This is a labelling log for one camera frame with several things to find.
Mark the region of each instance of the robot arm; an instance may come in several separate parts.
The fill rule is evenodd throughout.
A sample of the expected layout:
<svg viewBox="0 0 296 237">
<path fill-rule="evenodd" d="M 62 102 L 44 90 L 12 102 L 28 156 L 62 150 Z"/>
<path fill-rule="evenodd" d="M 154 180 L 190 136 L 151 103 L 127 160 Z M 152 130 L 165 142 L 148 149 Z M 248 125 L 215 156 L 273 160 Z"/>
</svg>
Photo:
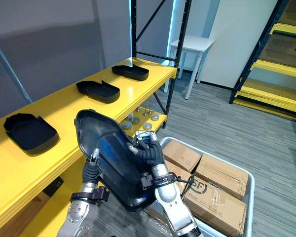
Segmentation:
<svg viewBox="0 0 296 237">
<path fill-rule="evenodd" d="M 57 237 L 97 236 L 93 230 L 93 221 L 97 218 L 98 208 L 102 202 L 108 201 L 109 193 L 105 187 L 98 188 L 97 167 L 99 149 L 95 149 L 90 161 L 84 165 L 82 186 L 79 193 L 73 193 L 67 217 Z"/>
<path fill-rule="evenodd" d="M 174 237 L 198 237 L 201 235 L 189 208 L 182 202 L 177 180 L 169 173 L 164 163 L 161 146 L 155 132 L 137 131 L 134 143 L 129 150 L 136 157 L 151 165 L 152 179 L 155 184 L 155 198 L 163 207 Z"/>
</svg>

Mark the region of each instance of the sf logo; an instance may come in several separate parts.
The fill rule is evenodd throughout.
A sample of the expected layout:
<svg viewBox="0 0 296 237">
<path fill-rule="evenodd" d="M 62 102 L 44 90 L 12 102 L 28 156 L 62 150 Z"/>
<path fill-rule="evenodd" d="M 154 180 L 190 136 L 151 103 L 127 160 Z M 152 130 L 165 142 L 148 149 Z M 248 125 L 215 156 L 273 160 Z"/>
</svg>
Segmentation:
<svg viewBox="0 0 296 237">
<path fill-rule="evenodd" d="M 207 191 L 207 184 L 203 184 L 195 179 L 191 189 L 197 194 L 204 194 Z"/>
</svg>

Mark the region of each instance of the white table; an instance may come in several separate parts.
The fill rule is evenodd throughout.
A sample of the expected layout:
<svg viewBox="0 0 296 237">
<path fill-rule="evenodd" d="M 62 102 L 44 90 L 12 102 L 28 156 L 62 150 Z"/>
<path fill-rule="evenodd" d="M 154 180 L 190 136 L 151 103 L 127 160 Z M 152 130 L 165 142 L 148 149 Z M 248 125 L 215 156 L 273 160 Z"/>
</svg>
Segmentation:
<svg viewBox="0 0 296 237">
<path fill-rule="evenodd" d="M 170 58 L 174 58 L 175 51 L 178 48 L 178 42 L 179 40 L 176 40 L 170 44 Z M 183 55 L 182 55 L 182 60 L 180 60 L 180 63 L 179 63 L 180 72 L 179 72 L 178 78 L 181 78 L 182 76 L 186 53 L 189 52 L 189 53 L 196 54 L 193 73 L 191 76 L 191 80 L 189 81 L 188 89 L 185 95 L 186 100 L 189 99 L 189 95 L 191 94 L 192 86 L 198 71 L 199 72 L 198 72 L 196 83 L 199 84 L 201 82 L 201 76 L 200 76 L 201 69 L 202 69 L 202 67 L 200 67 L 201 59 L 203 54 L 210 49 L 213 43 L 214 43 L 213 39 L 202 38 L 197 36 L 185 36 L 184 38 L 183 48 L 182 48 Z M 164 93 L 168 92 L 168 87 L 169 87 L 169 80 L 165 83 Z"/>
</svg>

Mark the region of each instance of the yellow shelf board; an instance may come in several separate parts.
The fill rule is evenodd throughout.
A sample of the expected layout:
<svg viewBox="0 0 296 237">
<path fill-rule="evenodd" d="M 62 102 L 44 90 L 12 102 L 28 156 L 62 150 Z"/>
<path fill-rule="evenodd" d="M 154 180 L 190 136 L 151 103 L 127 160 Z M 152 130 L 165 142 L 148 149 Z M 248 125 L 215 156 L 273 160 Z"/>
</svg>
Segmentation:
<svg viewBox="0 0 296 237">
<path fill-rule="evenodd" d="M 296 34 L 296 26 L 283 24 L 283 23 L 276 23 L 273 25 L 270 34 L 273 34 L 274 31 L 281 31 L 285 33 Z"/>
<path fill-rule="evenodd" d="M 169 78 L 174 78 L 177 71 L 138 58 L 126 59 L 119 65 L 131 66 L 133 63 L 149 70 L 145 81 L 118 76 L 111 68 L 84 79 L 104 80 L 117 86 L 120 97 L 113 103 L 90 99 L 72 84 L 0 119 L 0 228 L 81 155 L 74 127 L 74 119 L 80 110 L 94 109 L 121 122 Z M 3 128 L 5 119 L 16 113 L 42 116 L 57 130 L 59 143 L 44 154 L 27 156 L 8 138 Z"/>
<path fill-rule="evenodd" d="M 67 217 L 71 194 L 78 192 L 81 187 L 82 168 L 85 159 L 85 156 L 80 156 L 60 175 L 64 180 L 63 184 L 30 222 L 20 237 L 51 237 L 57 235 Z"/>
<path fill-rule="evenodd" d="M 287 112 L 284 112 L 284 111 L 281 111 L 281 110 L 277 110 L 277 109 L 274 109 L 274 108 L 270 108 L 270 107 L 267 107 L 267 106 L 255 104 L 255 103 L 252 103 L 252 102 L 249 102 L 249 101 L 244 101 L 244 100 L 237 99 L 237 98 L 234 100 L 234 103 L 238 104 L 238 105 L 246 106 L 246 107 L 249 107 L 249 108 L 253 108 L 253 109 L 256 109 L 256 110 L 267 112 L 269 114 L 278 115 L 278 116 L 281 116 L 281 117 L 296 121 L 296 116 L 295 115 L 292 115 L 290 113 L 287 113 Z"/>
<path fill-rule="evenodd" d="M 286 109 L 286 110 L 296 112 L 296 106 L 292 106 L 292 105 L 289 105 L 289 104 L 286 104 L 286 103 L 273 101 L 273 100 L 270 100 L 270 99 L 267 99 L 267 98 L 264 98 L 264 97 L 252 95 L 252 94 L 242 92 L 242 91 L 239 91 L 238 95 L 241 95 L 241 96 L 244 96 L 246 98 L 253 99 L 253 100 L 261 101 L 261 102 L 264 102 L 264 103 L 267 103 L 267 104 L 270 104 L 270 105 L 274 105 L 274 106 L 277 106 L 277 107 L 280 107 L 280 108 L 283 108 L 283 109 Z"/>
<path fill-rule="evenodd" d="M 262 68 L 265 70 L 282 73 L 286 75 L 290 75 L 293 77 L 296 77 L 296 68 L 291 66 L 286 66 L 278 63 L 272 63 L 265 60 L 257 60 L 251 67 L 251 70 L 253 68 Z"/>
<path fill-rule="evenodd" d="M 296 107 L 296 90 L 283 86 L 247 79 L 240 91 Z"/>
<path fill-rule="evenodd" d="M 145 122 L 150 122 L 152 124 L 152 129 L 151 131 L 156 131 L 158 130 L 158 128 L 162 125 L 162 123 L 167 120 L 167 116 L 164 114 L 161 114 L 159 112 L 156 111 L 151 111 L 152 114 L 158 114 L 159 115 L 159 119 L 157 121 L 153 121 L 151 120 L 151 115 L 146 115 L 144 116 L 143 113 L 145 112 L 145 109 L 143 107 L 141 107 L 139 112 L 134 111 L 134 117 L 138 117 L 140 118 L 140 123 L 139 124 L 133 124 L 132 128 L 129 130 L 124 130 L 129 136 L 134 137 L 136 131 L 138 130 L 144 130 L 143 126 Z M 123 125 L 123 123 L 125 122 L 129 122 L 128 120 L 123 120 L 122 122 L 120 122 L 121 125 Z"/>
</svg>

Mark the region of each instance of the wall baseboard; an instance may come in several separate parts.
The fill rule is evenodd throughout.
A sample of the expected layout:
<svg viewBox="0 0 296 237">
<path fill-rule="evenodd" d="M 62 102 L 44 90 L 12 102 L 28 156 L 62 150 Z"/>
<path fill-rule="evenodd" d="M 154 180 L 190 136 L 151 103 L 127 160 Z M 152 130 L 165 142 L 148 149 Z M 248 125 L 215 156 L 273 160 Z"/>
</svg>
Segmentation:
<svg viewBox="0 0 296 237">
<path fill-rule="evenodd" d="M 186 69 L 183 69 L 183 72 L 192 73 L 192 71 L 186 70 Z M 226 89 L 226 90 L 233 90 L 232 87 L 228 87 L 228 86 L 224 86 L 224 85 L 218 85 L 218 84 L 210 83 L 210 82 L 207 82 L 207 81 L 201 81 L 201 83 L 206 84 L 206 85 L 212 85 L 212 86 L 219 87 L 219 88 Z"/>
</svg>

